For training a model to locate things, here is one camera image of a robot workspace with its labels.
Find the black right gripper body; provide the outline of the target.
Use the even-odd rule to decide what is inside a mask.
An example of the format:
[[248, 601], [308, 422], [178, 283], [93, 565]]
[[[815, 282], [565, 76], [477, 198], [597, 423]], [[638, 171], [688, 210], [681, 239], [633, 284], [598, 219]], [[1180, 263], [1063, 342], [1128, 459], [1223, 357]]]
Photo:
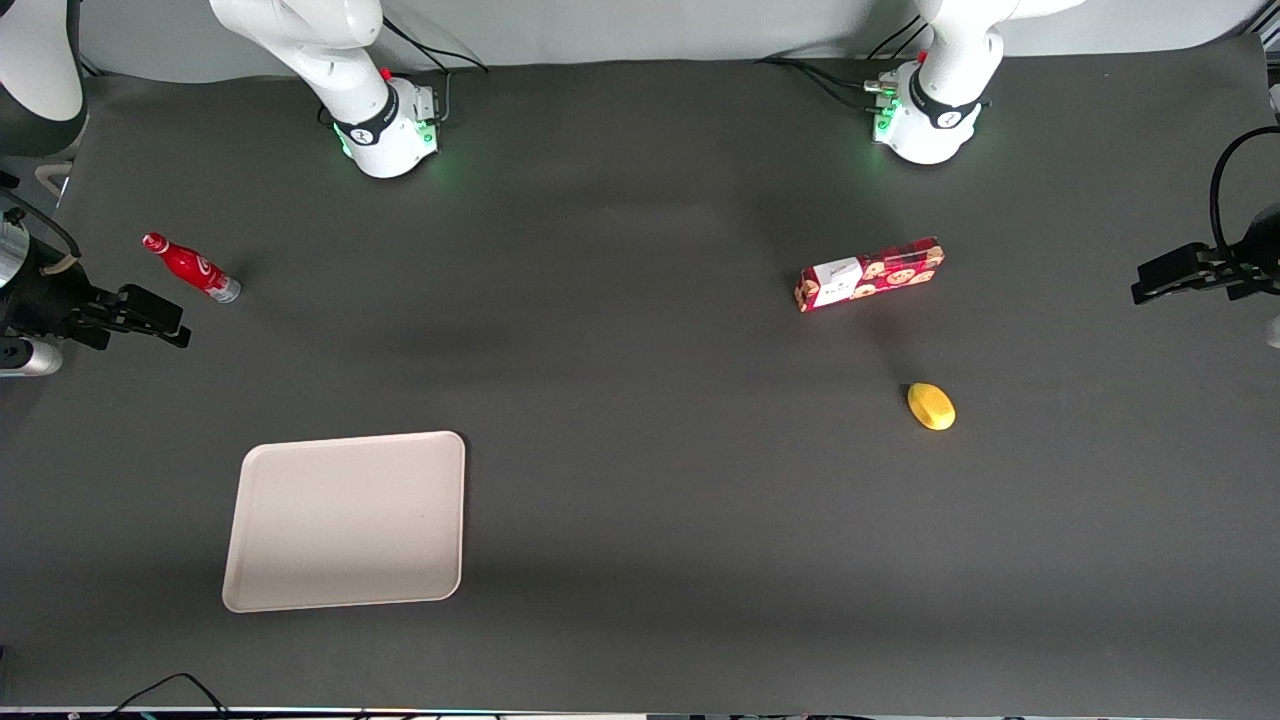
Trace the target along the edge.
[[3, 261], [4, 340], [52, 337], [105, 350], [113, 334], [122, 332], [106, 300], [108, 292], [90, 282], [74, 258]]

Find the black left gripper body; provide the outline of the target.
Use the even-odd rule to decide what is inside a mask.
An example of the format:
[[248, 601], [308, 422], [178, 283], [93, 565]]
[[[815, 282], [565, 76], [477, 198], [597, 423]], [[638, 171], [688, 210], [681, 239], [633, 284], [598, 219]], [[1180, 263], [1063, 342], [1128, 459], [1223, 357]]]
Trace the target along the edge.
[[1222, 266], [1229, 269], [1228, 297], [1279, 296], [1279, 205], [1260, 211], [1243, 237], [1228, 243], [1219, 211], [1211, 213], [1211, 231]]

